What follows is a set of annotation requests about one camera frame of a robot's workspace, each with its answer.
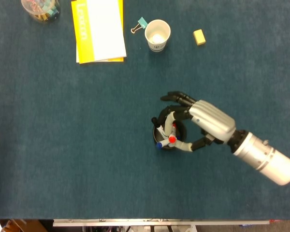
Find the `jar of paper clips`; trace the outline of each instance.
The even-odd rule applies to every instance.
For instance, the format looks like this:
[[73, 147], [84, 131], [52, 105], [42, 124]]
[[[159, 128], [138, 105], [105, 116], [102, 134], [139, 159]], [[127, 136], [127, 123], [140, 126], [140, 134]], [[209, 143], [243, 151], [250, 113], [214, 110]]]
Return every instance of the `jar of paper clips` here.
[[58, 0], [21, 0], [25, 10], [40, 22], [50, 22], [58, 18], [60, 5]]

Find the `yellow eraser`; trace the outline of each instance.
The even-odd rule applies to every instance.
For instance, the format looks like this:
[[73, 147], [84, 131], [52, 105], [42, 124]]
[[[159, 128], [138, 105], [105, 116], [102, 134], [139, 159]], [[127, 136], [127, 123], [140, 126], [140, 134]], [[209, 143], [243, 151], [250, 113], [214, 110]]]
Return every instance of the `yellow eraser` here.
[[206, 42], [205, 37], [203, 35], [202, 29], [196, 30], [193, 32], [193, 36], [195, 38], [195, 42], [197, 42], [197, 45], [204, 44]]

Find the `teal binder clip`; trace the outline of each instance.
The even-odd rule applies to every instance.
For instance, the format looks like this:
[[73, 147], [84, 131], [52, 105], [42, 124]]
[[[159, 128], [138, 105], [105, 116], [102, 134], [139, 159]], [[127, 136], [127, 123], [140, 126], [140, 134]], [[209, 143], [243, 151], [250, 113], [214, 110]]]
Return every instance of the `teal binder clip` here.
[[131, 29], [131, 33], [134, 34], [137, 30], [143, 28], [145, 29], [147, 27], [147, 22], [145, 21], [145, 19], [143, 17], [141, 17], [139, 20], [138, 20], [138, 24]]

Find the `paper cup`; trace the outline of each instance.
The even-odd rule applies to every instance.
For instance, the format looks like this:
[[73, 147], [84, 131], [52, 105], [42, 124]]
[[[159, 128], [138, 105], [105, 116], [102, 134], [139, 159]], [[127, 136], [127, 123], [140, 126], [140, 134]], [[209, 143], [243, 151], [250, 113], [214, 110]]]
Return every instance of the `paper cup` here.
[[148, 46], [154, 52], [160, 52], [164, 49], [170, 35], [171, 28], [169, 24], [160, 19], [151, 21], [145, 29]]

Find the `floor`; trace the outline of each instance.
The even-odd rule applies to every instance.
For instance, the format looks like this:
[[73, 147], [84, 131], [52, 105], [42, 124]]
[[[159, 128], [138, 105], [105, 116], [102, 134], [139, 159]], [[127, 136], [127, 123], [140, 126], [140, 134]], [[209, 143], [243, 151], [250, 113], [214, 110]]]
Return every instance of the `floor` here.
[[[53, 228], [52, 221], [42, 220], [48, 232], [82, 232], [79, 227], [74, 228]], [[251, 226], [197, 226], [198, 232], [290, 232], [290, 220], [277, 221], [270, 225]]]
[[197, 226], [198, 232], [290, 232], [290, 220], [277, 221], [270, 225]]

